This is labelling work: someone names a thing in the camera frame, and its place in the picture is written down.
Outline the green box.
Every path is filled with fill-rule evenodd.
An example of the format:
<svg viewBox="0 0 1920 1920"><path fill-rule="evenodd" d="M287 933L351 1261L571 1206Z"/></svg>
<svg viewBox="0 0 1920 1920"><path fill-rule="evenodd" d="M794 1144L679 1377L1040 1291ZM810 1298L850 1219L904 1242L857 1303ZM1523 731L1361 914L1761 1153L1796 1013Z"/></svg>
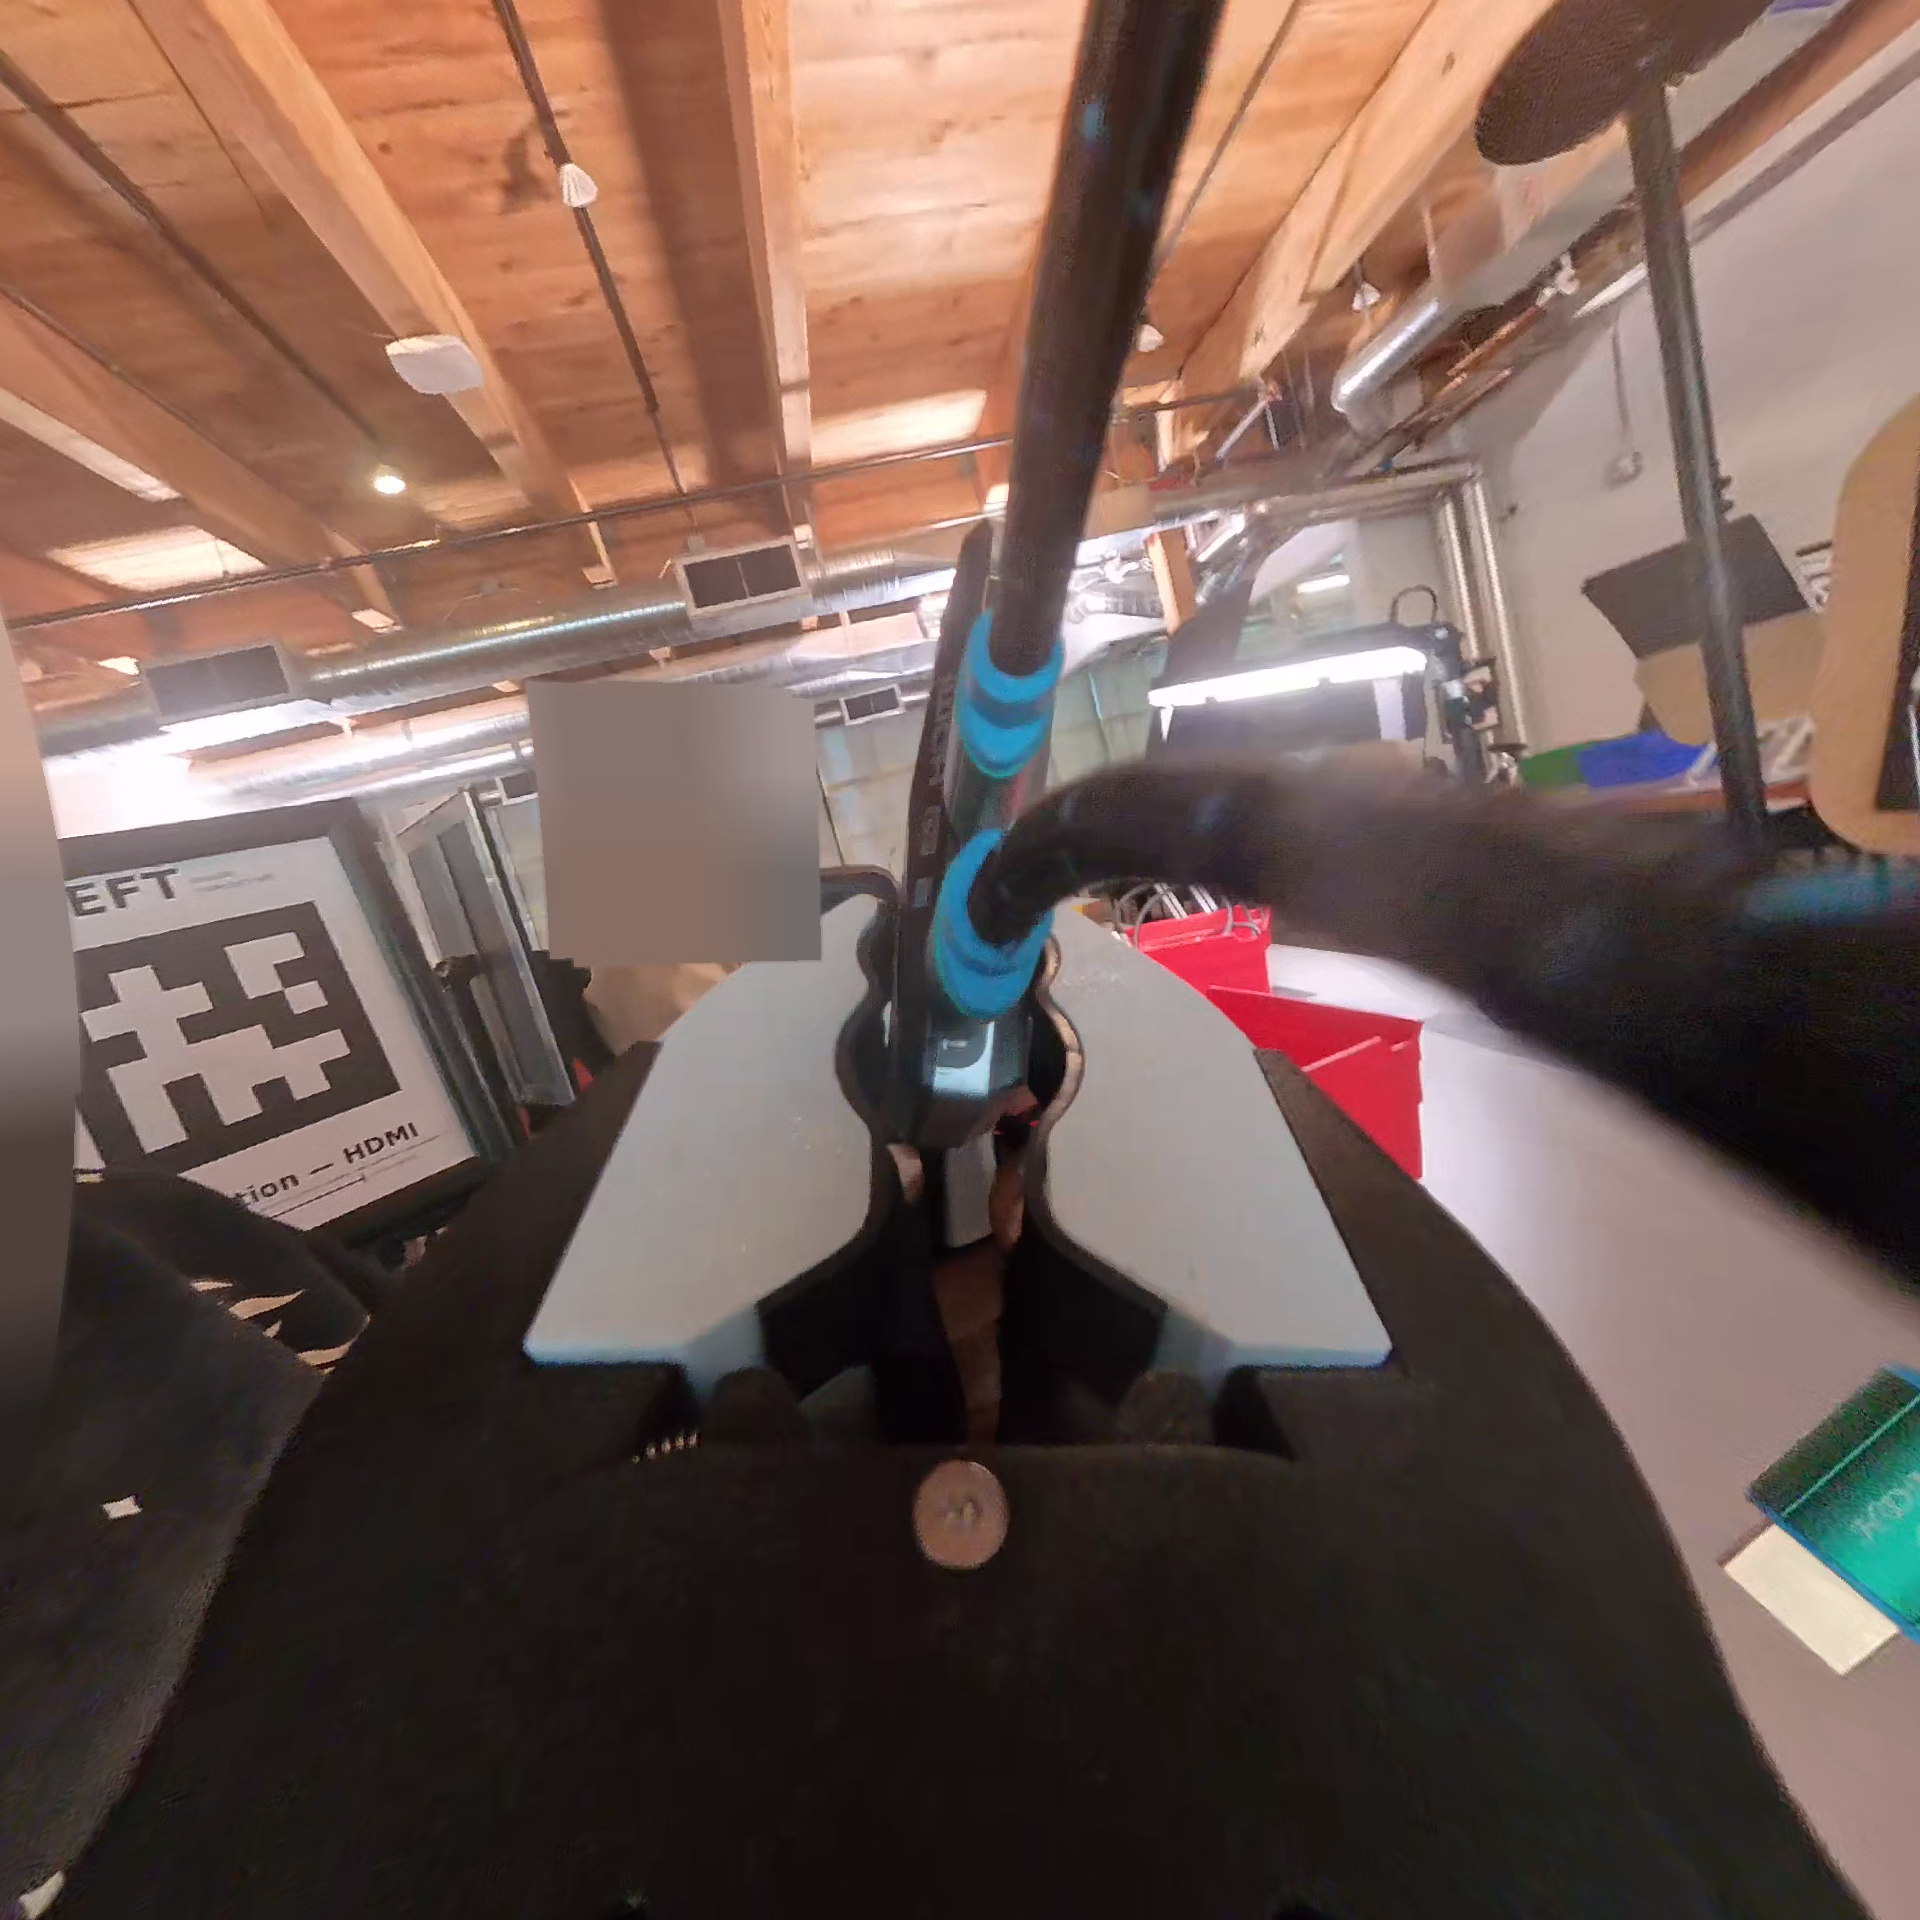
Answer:
<svg viewBox="0 0 1920 1920"><path fill-rule="evenodd" d="M1918 1641L1918 1371L1882 1367L1747 1488L1820 1565Z"/></svg>

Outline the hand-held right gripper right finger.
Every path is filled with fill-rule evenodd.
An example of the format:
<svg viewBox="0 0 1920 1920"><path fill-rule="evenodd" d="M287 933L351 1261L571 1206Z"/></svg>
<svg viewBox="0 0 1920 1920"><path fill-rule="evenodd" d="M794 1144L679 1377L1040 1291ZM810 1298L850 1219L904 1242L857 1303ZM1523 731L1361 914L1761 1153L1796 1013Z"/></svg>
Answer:
<svg viewBox="0 0 1920 1920"><path fill-rule="evenodd" d="M1376 1369L1385 1322L1254 1042L1196 987L1066 910L1048 1007L1068 1071L1038 1223L1143 1305L1145 1363Z"/></svg>

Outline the bright light panel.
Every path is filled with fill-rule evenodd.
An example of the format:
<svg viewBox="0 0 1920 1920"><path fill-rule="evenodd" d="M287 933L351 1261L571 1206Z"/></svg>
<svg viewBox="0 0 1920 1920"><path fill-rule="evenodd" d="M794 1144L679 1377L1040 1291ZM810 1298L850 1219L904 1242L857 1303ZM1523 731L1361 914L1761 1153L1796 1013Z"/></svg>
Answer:
<svg viewBox="0 0 1920 1920"><path fill-rule="evenodd" d="M1236 664L1207 678L1160 682L1145 691L1145 701L1154 710L1177 712L1203 705L1271 701L1320 688L1420 678L1432 661L1426 637L1426 627L1369 627L1359 640L1344 640L1330 654L1286 655L1271 663Z"/></svg>

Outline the silver pipe duct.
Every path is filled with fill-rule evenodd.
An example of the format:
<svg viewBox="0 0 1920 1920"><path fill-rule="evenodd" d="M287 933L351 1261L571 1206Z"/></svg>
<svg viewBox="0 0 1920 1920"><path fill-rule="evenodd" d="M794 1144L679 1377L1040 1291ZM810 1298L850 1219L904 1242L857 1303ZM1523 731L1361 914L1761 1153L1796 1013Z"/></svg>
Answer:
<svg viewBox="0 0 1920 1920"><path fill-rule="evenodd" d="M1450 339L1490 322L1498 305L1499 299L1471 301L1436 278L1415 285L1337 366L1330 387L1337 422L1361 440L1387 439L1394 432L1414 440L1438 434L1438 387L1448 371L1436 374L1428 363L1450 363L1462 353Z"/></svg>

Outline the red plastic bin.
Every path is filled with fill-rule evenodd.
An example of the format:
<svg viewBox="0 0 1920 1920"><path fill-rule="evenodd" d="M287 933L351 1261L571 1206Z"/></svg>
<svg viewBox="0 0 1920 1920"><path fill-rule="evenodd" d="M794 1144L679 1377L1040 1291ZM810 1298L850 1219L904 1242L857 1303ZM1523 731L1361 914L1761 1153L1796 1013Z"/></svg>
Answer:
<svg viewBox="0 0 1920 1920"><path fill-rule="evenodd" d="M1266 954L1273 934L1262 904L1228 903L1179 919L1143 921L1123 936L1199 991L1271 991Z"/></svg>
<svg viewBox="0 0 1920 1920"><path fill-rule="evenodd" d="M1424 1022L1320 999L1207 987L1262 1051L1278 1051L1414 1182L1424 1177Z"/></svg>

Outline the silver air duct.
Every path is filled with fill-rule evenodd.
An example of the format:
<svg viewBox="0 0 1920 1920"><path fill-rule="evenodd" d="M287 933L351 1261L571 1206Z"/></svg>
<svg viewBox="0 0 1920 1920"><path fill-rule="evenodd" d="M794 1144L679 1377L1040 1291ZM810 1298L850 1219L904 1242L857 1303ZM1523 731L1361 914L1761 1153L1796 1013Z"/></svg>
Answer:
<svg viewBox="0 0 1920 1920"><path fill-rule="evenodd" d="M826 555L803 586L700 610L682 592L596 594L566 613L385 640L358 655L290 666L300 698L346 712L476 691L548 669L632 663L687 642L767 634L808 616L886 608L952 583L956 558L870 544Z"/></svg>

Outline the grey metal frame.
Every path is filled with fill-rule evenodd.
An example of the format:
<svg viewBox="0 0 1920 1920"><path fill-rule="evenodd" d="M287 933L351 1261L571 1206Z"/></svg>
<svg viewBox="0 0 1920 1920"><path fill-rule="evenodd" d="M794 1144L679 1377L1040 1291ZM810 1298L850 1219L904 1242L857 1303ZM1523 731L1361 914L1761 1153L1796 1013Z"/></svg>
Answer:
<svg viewBox="0 0 1920 1920"><path fill-rule="evenodd" d="M578 1086L548 1015L534 930L481 799L463 789L401 829L436 974L489 1088L524 1117L569 1105Z"/></svg>

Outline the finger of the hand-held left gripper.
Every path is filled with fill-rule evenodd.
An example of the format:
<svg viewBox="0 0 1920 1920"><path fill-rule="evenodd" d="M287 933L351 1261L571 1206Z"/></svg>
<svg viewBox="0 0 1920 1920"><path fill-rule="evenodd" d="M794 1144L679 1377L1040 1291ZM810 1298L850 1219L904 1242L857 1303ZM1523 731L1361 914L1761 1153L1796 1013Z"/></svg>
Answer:
<svg viewBox="0 0 1920 1920"><path fill-rule="evenodd" d="M81 1025L58 821L2 637L2 1414L58 1357L74 1216Z"/></svg>

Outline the black flat panel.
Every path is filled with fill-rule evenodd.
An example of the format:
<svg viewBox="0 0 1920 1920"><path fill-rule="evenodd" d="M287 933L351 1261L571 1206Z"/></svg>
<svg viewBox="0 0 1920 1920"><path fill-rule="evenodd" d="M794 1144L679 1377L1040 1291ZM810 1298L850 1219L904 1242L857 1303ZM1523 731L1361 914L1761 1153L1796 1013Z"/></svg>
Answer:
<svg viewBox="0 0 1920 1920"><path fill-rule="evenodd" d="M1747 627L1811 610L1796 570L1756 513L1727 521L1720 551ZM1593 574L1579 594L1636 664L1702 642L1708 598L1688 539Z"/></svg>

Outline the brown cardboard box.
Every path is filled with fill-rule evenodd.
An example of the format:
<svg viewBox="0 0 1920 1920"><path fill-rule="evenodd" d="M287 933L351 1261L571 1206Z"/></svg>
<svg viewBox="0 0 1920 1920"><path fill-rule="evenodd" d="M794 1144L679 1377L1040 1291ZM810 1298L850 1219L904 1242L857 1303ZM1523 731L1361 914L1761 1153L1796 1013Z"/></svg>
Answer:
<svg viewBox="0 0 1920 1920"><path fill-rule="evenodd" d="M1745 671L1758 731L1809 717L1826 637L1825 615L1802 610L1745 627ZM1635 681L1652 721L1674 741L1710 746L1718 737L1708 658L1697 642L1636 663Z"/></svg>

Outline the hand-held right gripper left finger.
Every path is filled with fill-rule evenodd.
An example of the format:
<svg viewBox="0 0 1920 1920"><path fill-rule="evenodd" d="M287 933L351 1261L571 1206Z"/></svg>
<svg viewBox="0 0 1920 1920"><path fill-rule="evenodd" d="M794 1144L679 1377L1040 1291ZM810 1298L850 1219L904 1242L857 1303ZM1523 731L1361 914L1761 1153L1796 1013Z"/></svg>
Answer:
<svg viewBox="0 0 1920 1920"><path fill-rule="evenodd" d="M896 1198L842 1074L880 899L820 921L820 953L753 962L675 1022L524 1336L543 1367L672 1363L688 1384L774 1363L761 1310L826 1279Z"/></svg>

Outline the ceiling vent grille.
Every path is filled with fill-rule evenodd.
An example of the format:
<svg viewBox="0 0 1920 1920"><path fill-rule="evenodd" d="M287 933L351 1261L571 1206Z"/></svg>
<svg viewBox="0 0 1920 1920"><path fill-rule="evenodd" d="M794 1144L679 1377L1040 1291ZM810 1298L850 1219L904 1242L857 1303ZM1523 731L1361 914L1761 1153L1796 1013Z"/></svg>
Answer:
<svg viewBox="0 0 1920 1920"><path fill-rule="evenodd" d="M272 640L151 661L139 669L139 681L166 728L283 705L300 694L297 674Z"/></svg>
<svg viewBox="0 0 1920 1920"><path fill-rule="evenodd" d="M794 537L687 551L675 558L672 570L691 616L782 605L808 589L803 552Z"/></svg>

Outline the person's black patterned clothing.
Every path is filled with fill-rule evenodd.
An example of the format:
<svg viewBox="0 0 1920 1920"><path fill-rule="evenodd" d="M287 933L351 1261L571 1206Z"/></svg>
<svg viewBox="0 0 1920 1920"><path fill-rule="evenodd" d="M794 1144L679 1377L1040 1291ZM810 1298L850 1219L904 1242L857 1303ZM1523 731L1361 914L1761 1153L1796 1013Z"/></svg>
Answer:
<svg viewBox="0 0 1920 1920"><path fill-rule="evenodd" d="M419 1573L395 1499L484 1355L441 1255L353 1327L282 1345L233 1312L359 1310L353 1261L161 1174L76 1187L51 1397L4 1469L4 1915L88 1848L190 1666L163 1791L218 1738L294 1759L383 1744L408 1619L354 1619Z"/></svg>

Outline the black light stand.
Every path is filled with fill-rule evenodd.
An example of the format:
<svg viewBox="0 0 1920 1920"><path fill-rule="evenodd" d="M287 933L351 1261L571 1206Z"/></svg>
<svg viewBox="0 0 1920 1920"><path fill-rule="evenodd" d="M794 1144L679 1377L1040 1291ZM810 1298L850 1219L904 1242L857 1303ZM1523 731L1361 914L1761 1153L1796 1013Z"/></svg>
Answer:
<svg viewBox="0 0 1920 1920"><path fill-rule="evenodd" d="M1722 810L1770 853L1785 839L1770 806L1761 731L1745 671L1745 623L1722 569L1730 503L1722 474L1668 90L1720 56L1766 1L1558 1L1527 30L1479 101L1483 159L1519 168L1585 146L1618 122L1640 209L1671 466L1705 585L1708 658Z"/></svg>

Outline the white paper label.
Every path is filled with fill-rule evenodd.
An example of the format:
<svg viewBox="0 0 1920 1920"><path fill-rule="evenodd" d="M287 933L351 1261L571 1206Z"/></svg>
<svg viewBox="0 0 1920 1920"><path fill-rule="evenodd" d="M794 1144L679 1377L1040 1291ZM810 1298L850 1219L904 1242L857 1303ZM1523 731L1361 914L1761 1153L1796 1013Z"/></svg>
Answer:
<svg viewBox="0 0 1920 1920"><path fill-rule="evenodd" d="M1880 1603L1780 1523L1766 1523L1728 1551L1722 1570L1835 1675L1855 1672L1905 1635Z"/></svg>

